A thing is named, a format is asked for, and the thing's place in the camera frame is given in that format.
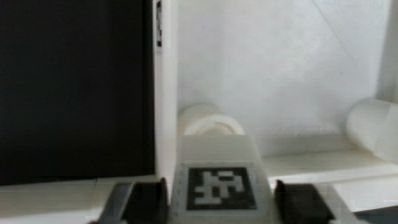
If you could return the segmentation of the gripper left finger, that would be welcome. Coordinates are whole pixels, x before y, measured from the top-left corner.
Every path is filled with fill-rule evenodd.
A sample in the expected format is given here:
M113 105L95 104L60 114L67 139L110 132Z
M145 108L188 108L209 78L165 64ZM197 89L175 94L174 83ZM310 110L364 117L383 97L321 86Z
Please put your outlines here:
M166 224L166 180L117 183L97 219L88 224Z

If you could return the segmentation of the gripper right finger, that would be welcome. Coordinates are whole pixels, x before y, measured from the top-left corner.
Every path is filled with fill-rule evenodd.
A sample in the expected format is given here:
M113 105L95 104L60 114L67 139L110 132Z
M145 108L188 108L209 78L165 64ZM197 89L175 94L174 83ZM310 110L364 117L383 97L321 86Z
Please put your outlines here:
M333 214L310 184L277 181L273 195L284 224L328 224Z

